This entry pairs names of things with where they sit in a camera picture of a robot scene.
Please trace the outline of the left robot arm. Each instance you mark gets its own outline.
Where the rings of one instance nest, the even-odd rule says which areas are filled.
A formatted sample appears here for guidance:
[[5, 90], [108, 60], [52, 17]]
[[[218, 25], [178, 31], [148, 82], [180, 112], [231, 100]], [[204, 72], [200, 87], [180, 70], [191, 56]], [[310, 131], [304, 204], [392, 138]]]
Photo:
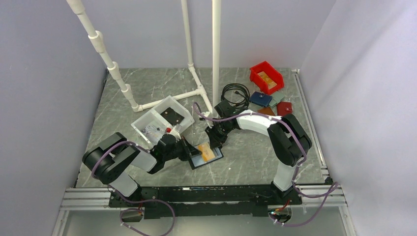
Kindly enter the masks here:
[[122, 200], [133, 207], [142, 198], [142, 188], [126, 172], [129, 166], [138, 167], [152, 175], [160, 171], [167, 161], [189, 161], [201, 153], [183, 136], [172, 132], [163, 134], [150, 150], [116, 132], [86, 151], [82, 162], [91, 171], [93, 179], [115, 189], [122, 195]]

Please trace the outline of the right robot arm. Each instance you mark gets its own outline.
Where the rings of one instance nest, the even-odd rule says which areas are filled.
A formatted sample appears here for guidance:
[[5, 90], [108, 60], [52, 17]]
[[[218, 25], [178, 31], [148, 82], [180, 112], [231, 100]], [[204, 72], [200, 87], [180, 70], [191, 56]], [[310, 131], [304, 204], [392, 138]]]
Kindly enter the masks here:
[[293, 190], [296, 171], [307, 158], [312, 141], [297, 118], [254, 112], [247, 107], [237, 108], [222, 101], [215, 106], [219, 118], [206, 118], [212, 125], [205, 129], [211, 148], [221, 148], [228, 134], [235, 130], [249, 130], [269, 137], [278, 159], [276, 175], [271, 183], [271, 198], [283, 204]]

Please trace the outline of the black leather card holder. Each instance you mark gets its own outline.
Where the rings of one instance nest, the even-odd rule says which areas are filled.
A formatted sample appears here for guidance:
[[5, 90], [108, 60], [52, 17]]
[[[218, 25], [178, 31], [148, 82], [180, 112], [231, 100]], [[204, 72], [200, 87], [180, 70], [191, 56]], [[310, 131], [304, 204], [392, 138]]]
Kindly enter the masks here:
[[218, 147], [211, 149], [209, 142], [201, 143], [199, 145], [194, 146], [194, 148], [200, 151], [201, 154], [193, 155], [192, 158], [189, 160], [189, 164], [192, 170], [224, 157], [224, 154], [222, 153], [221, 149]]

